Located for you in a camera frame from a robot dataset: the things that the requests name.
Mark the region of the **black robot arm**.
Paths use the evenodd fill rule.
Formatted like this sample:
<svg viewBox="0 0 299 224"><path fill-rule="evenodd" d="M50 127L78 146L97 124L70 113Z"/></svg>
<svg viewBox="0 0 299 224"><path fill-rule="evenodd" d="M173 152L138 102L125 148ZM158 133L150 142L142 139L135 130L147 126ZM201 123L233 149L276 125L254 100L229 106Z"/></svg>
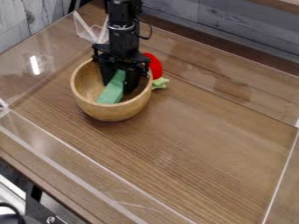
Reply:
<svg viewBox="0 0 299 224"><path fill-rule="evenodd" d="M151 60L139 51L142 0L105 0L107 11L109 43L95 43L94 61L99 64L103 82L107 85L118 70L126 72L125 94L131 93L141 78L149 75Z"/></svg>

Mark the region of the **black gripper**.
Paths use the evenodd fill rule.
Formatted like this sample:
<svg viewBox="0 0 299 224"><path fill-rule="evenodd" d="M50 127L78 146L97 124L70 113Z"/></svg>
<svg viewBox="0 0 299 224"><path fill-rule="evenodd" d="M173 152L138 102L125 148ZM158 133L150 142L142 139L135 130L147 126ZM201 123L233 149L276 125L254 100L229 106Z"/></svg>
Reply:
<svg viewBox="0 0 299 224"><path fill-rule="evenodd" d="M99 70L105 85L107 85L118 70L126 71L125 94L129 95L138 87L141 78L147 76L150 59L141 53L139 44L141 26L107 25L109 43L94 44L94 60L99 64Z"/></svg>

